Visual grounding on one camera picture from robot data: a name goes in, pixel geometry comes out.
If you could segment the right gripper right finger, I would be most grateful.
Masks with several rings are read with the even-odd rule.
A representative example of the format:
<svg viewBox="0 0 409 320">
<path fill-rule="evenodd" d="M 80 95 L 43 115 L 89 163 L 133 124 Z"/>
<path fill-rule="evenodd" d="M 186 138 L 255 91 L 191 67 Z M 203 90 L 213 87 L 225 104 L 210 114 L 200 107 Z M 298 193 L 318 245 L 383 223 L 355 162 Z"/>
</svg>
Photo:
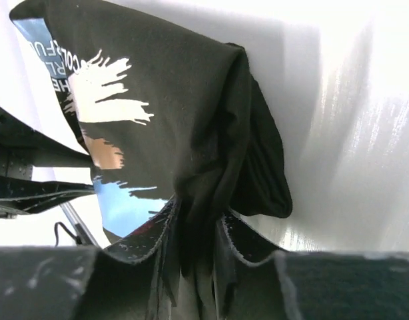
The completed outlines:
<svg viewBox="0 0 409 320">
<path fill-rule="evenodd" d="M 285 251 L 227 212 L 214 290 L 219 319 L 409 319 L 409 253 Z"/>
</svg>

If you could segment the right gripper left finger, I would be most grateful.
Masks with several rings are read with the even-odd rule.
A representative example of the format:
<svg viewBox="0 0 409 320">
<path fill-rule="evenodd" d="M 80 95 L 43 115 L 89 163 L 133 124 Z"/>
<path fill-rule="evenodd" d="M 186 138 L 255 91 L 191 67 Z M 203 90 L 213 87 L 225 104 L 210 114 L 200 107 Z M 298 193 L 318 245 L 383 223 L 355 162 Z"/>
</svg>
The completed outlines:
<svg viewBox="0 0 409 320">
<path fill-rule="evenodd" d="M 0 319 L 170 319 L 178 206 L 106 249 L 0 247 Z"/>
</svg>

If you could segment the black t shirt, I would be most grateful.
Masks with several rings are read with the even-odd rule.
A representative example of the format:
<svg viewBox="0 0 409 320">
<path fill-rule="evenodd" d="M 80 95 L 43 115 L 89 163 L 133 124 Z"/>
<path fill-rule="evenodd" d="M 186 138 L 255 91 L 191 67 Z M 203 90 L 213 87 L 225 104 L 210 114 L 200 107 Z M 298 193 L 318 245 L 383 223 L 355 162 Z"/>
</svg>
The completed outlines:
<svg viewBox="0 0 409 320">
<path fill-rule="evenodd" d="M 179 203 L 184 275 L 210 258 L 225 209 L 290 216 L 280 134 L 241 46 L 108 1 L 23 1 L 9 16 L 53 40 L 101 181 Z"/>
</svg>

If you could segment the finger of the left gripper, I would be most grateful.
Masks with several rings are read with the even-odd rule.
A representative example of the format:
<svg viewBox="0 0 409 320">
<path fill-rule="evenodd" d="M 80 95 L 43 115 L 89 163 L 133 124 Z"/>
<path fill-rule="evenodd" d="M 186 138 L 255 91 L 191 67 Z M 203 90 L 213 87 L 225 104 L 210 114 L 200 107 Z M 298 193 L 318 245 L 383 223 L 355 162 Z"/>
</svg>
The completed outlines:
<svg viewBox="0 0 409 320">
<path fill-rule="evenodd" d="M 0 213 L 38 214 L 95 193 L 92 185 L 0 176 Z"/>
<path fill-rule="evenodd" d="M 91 157 L 34 130 L 0 107 L 0 146 L 36 167 L 90 167 Z"/>
</svg>

